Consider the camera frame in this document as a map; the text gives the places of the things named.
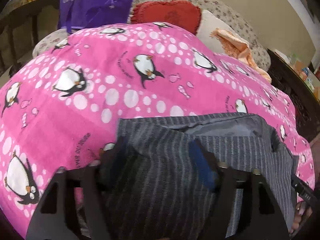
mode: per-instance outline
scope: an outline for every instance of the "white pillow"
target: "white pillow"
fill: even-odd
[[[216,28],[230,31],[237,38],[241,38],[228,24],[215,17],[211,12],[202,10],[201,22],[196,36],[212,52],[225,54],[220,41],[215,37],[210,37],[210,33],[213,32]]]

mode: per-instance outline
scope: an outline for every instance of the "red heart-shaped cushion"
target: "red heart-shaped cushion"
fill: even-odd
[[[136,5],[131,23],[166,22],[194,35],[201,21],[201,9],[185,0],[153,1]]]

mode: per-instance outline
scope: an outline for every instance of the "purple bag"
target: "purple bag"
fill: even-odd
[[[60,0],[60,27],[94,28],[126,23],[132,0]]]

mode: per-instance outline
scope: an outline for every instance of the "gray striped garment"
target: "gray striped garment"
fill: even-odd
[[[126,137],[129,158],[105,200],[119,239],[197,239],[215,194],[201,184],[190,163],[188,142],[195,138],[235,169],[260,169],[291,227],[296,194],[290,182],[297,159],[260,116],[121,119],[117,135]],[[237,190],[227,236],[236,232],[241,201]]]

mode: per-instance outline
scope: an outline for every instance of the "penguin print blanket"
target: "penguin print blanket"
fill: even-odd
[[[119,118],[258,114],[300,156],[298,176],[314,187],[290,98],[167,23],[79,30],[13,76],[0,109],[0,207],[23,237],[57,168],[83,167],[113,147]]]

